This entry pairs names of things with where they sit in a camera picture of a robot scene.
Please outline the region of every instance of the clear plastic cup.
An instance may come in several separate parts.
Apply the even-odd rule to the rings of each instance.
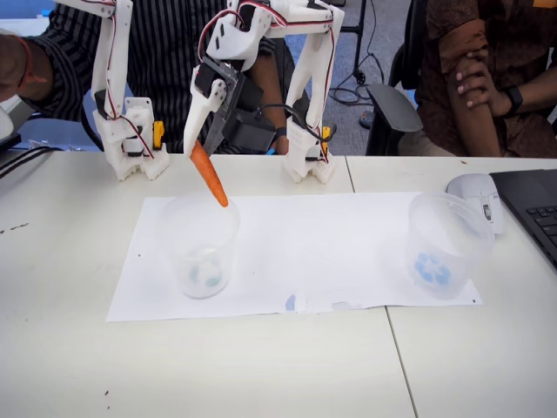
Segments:
[[[493,230],[465,200],[420,194],[410,205],[407,268],[414,283],[438,299],[457,296],[493,250]]]
[[[206,299],[223,291],[232,276],[239,224],[236,206],[223,208],[210,193],[176,198],[162,211],[158,248],[183,294]]]

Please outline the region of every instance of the black watch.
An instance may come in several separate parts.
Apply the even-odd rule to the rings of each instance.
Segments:
[[[286,136],[286,132],[287,132],[287,130],[286,130],[285,127],[284,127],[284,128],[278,128],[278,129],[275,131],[275,136],[274,136],[274,138],[272,139],[272,142],[275,142],[275,141],[276,141],[277,139],[279,139],[280,137],[285,137],[285,136]]]
[[[522,106],[524,103],[524,98],[520,94],[519,88],[514,85],[513,87],[508,87],[503,91],[508,98],[511,100],[511,110],[505,116],[513,116],[516,114],[517,110]]]

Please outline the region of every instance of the robotic arm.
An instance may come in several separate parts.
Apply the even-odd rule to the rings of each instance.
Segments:
[[[242,145],[255,137],[268,145],[274,127],[261,115],[263,92],[243,76],[255,63],[262,37],[281,38],[306,34],[305,46],[292,75],[285,107],[290,151],[285,169],[299,182],[308,173],[326,183],[334,171],[327,140],[322,138],[322,117],[329,92],[334,53],[344,12],[319,0],[230,0],[205,27],[199,42],[202,64],[191,81],[193,101],[185,126],[184,152],[188,155],[210,112],[216,113],[205,143],[208,152],[227,138]],[[245,27],[246,8],[252,14]],[[206,55],[202,45],[206,32],[215,27]],[[312,80],[312,100],[305,115],[296,110],[305,86]]]
[[[93,113],[95,125],[106,158],[119,180],[137,170],[154,180],[170,164],[162,142],[164,126],[155,121],[149,98],[124,98],[133,2],[56,1],[103,18],[91,86],[91,95],[97,103]]]

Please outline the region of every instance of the black keyboard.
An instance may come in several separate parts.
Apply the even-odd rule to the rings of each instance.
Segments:
[[[549,239],[557,246],[557,207],[541,207],[528,209],[528,214]]]

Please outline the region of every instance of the orange carrot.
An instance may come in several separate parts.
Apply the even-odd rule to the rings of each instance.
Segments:
[[[226,197],[225,189],[223,189],[223,185],[220,183],[215,167],[213,167],[209,156],[199,141],[195,142],[190,158],[198,169],[199,174],[201,174],[201,177],[203,177],[203,180],[205,180],[205,183],[209,186],[212,195],[218,200],[222,207],[227,207],[228,198]]]

